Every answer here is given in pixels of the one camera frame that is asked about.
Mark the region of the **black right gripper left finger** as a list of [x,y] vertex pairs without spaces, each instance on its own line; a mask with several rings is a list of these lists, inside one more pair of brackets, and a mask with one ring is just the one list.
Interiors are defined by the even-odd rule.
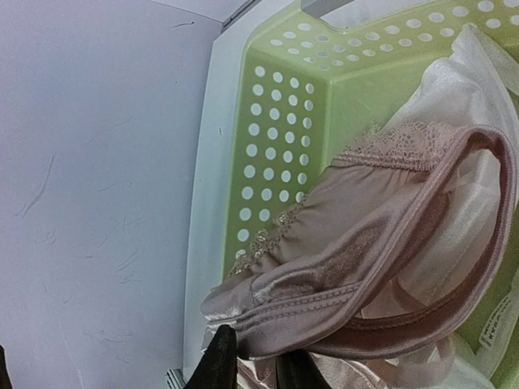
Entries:
[[236,331],[219,326],[185,388],[235,389],[237,370]]

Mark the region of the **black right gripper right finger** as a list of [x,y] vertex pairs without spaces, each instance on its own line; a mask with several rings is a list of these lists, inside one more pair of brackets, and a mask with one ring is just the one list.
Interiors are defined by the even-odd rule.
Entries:
[[276,357],[277,388],[331,389],[309,353],[296,350]]

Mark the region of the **pink satin lace bra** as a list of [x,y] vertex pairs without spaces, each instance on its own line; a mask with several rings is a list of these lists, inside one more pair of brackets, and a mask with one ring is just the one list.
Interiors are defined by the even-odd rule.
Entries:
[[[444,297],[405,308],[388,292],[452,208],[475,152],[499,163],[491,236]],[[517,206],[517,153],[490,126],[407,124],[346,146],[305,198],[260,231],[201,310],[208,334],[236,331],[238,385],[277,388],[276,357],[303,350],[330,387],[425,388],[450,374],[453,333],[504,257]]]

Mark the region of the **green perforated plastic basket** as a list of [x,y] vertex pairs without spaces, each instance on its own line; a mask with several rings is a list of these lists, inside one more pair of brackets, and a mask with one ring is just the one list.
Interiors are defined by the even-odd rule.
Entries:
[[201,301],[335,153],[383,125],[466,24],[518,54],[515,1],[261,1],[212,47],[187,251],[183,373],[201,358]]

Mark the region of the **white satin bra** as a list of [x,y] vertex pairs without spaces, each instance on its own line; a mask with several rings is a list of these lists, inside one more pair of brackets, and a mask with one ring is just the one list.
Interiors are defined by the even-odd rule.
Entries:
[[[518,141],[518,64],[490,37],[465,26],[452,54],[434,61],[412,97],[393,115],[390,126],[431,124],[488,125]],[[393,281],[389,296],[405,308],[422,308],[454,289],[474,266],[495,222],[499,163],[475,152],[454,176],[452,208],[424,251]],[[518,237],[494,284],[473,312],[461,336],[443,388],[515,388],[518,385]]]

